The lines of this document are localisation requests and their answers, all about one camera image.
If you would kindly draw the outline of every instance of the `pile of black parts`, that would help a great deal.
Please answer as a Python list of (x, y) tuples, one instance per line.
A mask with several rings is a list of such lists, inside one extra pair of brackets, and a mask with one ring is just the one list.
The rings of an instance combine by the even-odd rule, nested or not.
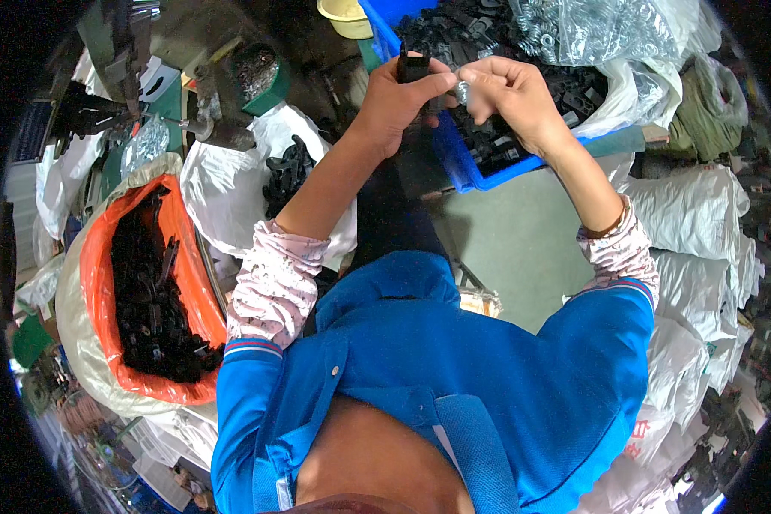
[(285, 204), (292, 199), (306, 182), (314, 167), (314, 159), (308, 154), (306, 143), (299, 136), (291, 136), (294, 144), (283, 153), (282, 157), (269, 157), (266, 166), (271, 170), (269, 185), (263, 186), (263, 197), (269, 203), (266, 218), (273, 220)]
[(246, 101), (262, 95), (277, 77), (280, 65), (270, 48), (257, 48), (256, 52), (242, 57), (236, 63), (236, 78), (246, 96)]
[(123, 363), (176, 383), (197, 383), (223, 361), (223, 349), (192, 334), (173, 269), (180, 242), (164, 243), (157, 223), (164, 186), (124, 215), (112, 237), (117, 326)]
[[(534, 64), (543, 73), (557, 110), (570, 128), (584, 122), (602, 103), (608, 91), (606, 77), (593, 67), (558, 67), (520, 46), (528, 34), (520, 31), (505, 0), (453, 0), (420, 16), (405, 16), (394, 27), (408, 50), (441, 60), (455, 70), (483, 57), (497, 55)], [(474, 124), (464, 106), (451, 116), (474, 162), (485, 176), (530, 156), (511, 128), (498, 115), (482, 127)]]

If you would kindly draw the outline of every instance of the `blue plastic crate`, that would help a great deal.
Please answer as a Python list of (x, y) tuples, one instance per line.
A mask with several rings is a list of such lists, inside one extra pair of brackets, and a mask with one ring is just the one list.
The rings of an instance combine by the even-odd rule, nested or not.
[[(383, 62), (400, 55), (400, 38), (391, 30), (400, 23), (405, 15), (411, 17), (420, 14), (421, 9), (433, 8), (437, 0), (359, 0), (362, 10), (368, 16), (371, 32), (374, 34), (372, 49)], [(454, 119), (448, 111), (440, 113), (440, 127), (434, 131), (433, 147), (442, 162), (443, 169), (451, 177), (451, 182), (459, 192), (472, 189), (488, 191), (514, 177), (544, 166), (539, 157), (532, 155), (527, 159), (500, 170), (489, 177), (483, 177), (477, 164), (465, 146), (460, 133), (454, 125)], [(594, 138), (579, 138), (583, 145)]]

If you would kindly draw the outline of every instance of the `green container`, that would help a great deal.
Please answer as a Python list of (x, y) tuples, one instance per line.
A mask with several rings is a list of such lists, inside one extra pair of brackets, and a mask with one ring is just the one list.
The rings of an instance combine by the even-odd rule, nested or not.
[(262, 116), (272, 107), (285, 100), (286, 95), (288, 95), (288, 88), (291, 86), (291, 75), (288, 70), (288, 64), (286, 61), (280, 58), (280, 56), (272, 47), (263, 43), (255, 43), (254, 45), (249, 45), (242, 50), (238, 50), (234, 54), (234, 75), (236, 76), (236, 64), (242, 60), (242, 57), (251, 55), (261, 48), (265, 48), (274, 54), (279, 66), (277, 68), (277, 74), (275, 75), (275, 78), (271, 81), (271, 86), (269, 86), (267, 90), (260, 93), (257, 98), (253, 99), (251, 102), (247, 102), (242, 107), (242, 111), (244, 113), (252, 114), (254, 116)]

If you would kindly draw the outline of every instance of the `orange plastic bag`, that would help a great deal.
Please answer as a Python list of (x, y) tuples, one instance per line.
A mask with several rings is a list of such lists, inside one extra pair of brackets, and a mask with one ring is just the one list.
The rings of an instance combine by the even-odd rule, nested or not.
[(171, 236), (180, 240), (174, 275), (180, 289), (180, 301), (188, 315), (188, 326), (192, 333), (199, 334), (212, 348), (225, 344), (225, 320), (211, 290), (197, 248), (194, 224), (185, 212), (180, 183), (174, 175), (160, 175), (142, 188), (130, 189), (123, 197), (114, 200), (94, 221), (86, 233), (80, 254), (81, 285), (91, 324), (103, 346), (106, 362), (120, 386), (126, 391), (158, 400), (196, 406), (215, 400), (218, 370), (204, 374), (202, 380), (194, 384), (175, 383), (167, 378), (135, 371), (123, 363), (123, 344), (117, 328), (112, 237), (120, 219), (161, 185), (168, 188), (169, 193), (163, 197), (158, 224), (165, 242)]

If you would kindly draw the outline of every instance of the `hand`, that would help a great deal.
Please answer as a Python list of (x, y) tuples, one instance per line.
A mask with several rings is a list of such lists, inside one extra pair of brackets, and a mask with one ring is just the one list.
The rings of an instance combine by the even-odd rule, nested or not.
[[(409, 55), (420, 54), (409, 52)], [(420, 108), (428, 100), (443, 95), (457, 83), (457, 77), (451, 72), (451, 68), (432, 59), (431, 75), (409, 84), (398, 84), (397, 58), (371, 72), (360, 114), (354, 118), (349, 128), (349, 131), (358, 132), (365, 140), (372, 141), (378, 151), (382, 152), (382, 159), (391, 157), (400, 149), (403, 130), (417, 118)], [(446, 99), (446, 105), (456, 106), (456, 100), (449, 97)], [(439, 124), (436, 117), (426, 121), (434, 128)]]
[(557, 112), (536, 66), (486, 57), (466, 64), (457, 74), (469, 83), (468, 109), (477, 125), (499, 112), (523, 147), (546, 160), (566, 143), (574, 147), (576, 139)]

